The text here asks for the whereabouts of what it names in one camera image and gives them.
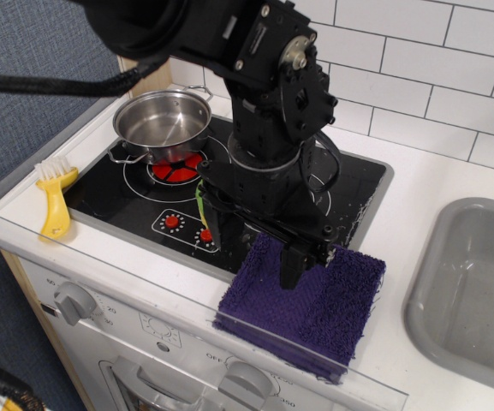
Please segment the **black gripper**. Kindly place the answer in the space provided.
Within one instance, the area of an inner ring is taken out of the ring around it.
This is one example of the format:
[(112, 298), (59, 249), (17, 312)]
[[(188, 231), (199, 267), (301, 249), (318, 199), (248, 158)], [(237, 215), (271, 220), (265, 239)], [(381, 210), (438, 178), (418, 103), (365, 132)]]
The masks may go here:
[(250, 155), (231, 152), (229, 160), (204, 160), (197, 166), (203, 181), (204, 216), (217, 248), (226, 250), (245, 225), (279, 240), (280, 286), (294, 289), (307, 267), (328, 265), (338, 230), (314, 204), (325, 183), (311, 183), (314, 149), (297, 149), (292, 156), (260, 163)]

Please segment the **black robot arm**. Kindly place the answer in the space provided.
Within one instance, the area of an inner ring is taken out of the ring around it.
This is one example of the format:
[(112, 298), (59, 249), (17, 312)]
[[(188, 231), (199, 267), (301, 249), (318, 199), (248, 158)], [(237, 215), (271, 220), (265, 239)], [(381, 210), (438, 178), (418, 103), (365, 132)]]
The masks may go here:
[(216, 245), (244, 224), (277, 238), (284, 289), (327, 265), (338, 233), (312, 202), (308, 171), (336, 98), (308, 18), (290, 1), (85, 1), (83, 8), (117, 55), (154, 68), (176, 57), (223, 79), (233, 114), (229, 161), (198, 167)]

